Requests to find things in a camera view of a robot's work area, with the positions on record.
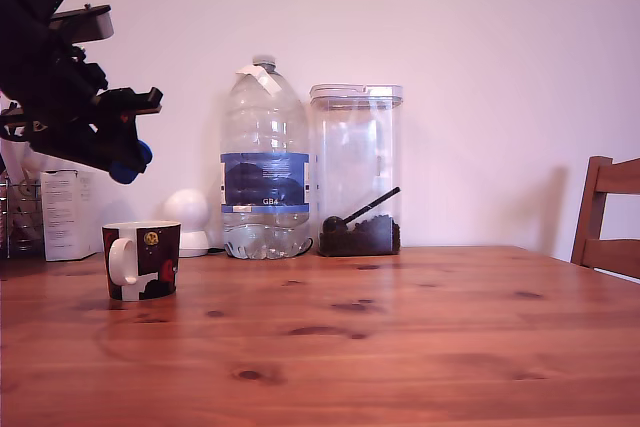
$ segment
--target container lid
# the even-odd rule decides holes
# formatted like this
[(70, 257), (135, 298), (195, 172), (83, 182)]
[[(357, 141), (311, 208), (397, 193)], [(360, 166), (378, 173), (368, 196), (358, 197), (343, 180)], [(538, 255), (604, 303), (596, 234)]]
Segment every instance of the container lid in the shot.
[(311, 88), (311, 100), (324, 97), (363, 99), (385, 97), (402, 100), (400, 85), (318, 84)]

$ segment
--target metal rack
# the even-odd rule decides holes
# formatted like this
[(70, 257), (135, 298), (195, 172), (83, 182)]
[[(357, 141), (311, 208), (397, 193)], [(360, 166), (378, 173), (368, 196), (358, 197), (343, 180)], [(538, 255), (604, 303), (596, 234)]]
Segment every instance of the metal rack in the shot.
[(39, 181), (12, 184), (0, 180), (0, 255), (5, 258), (44, 253), (44, 225)]

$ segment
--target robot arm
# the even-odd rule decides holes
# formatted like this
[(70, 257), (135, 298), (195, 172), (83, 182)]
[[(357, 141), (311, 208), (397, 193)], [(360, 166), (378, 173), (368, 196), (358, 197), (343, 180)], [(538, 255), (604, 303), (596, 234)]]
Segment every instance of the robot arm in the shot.
[(73, 44), (110, 37), (111, 8), (56, 14), (62, 1), (0, 0), (0, 91), (19, 104), (0, 113), (0, 137), (130, 183), (151, 161), (136, 116), (159, 112), (162, 93), (106, 90), (100, 66)]

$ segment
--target white mug handle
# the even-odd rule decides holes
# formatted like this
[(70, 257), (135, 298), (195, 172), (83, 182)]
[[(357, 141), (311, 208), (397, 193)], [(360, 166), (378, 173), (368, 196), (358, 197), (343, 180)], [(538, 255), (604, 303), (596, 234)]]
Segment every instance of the white mug handle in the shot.
[(138, 281), (138, 254), (131, 239), (117, 239), (109, 249), (109, 277), (120, 286)]

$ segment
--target dark patterned mug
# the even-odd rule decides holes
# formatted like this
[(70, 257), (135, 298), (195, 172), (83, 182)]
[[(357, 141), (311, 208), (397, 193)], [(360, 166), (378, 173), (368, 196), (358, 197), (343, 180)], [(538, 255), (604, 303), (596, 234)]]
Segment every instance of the dark patterned mug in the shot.
[(102, 238), (112, 299), (155, 299), (176, 291), (178, 222), (108, 224)]

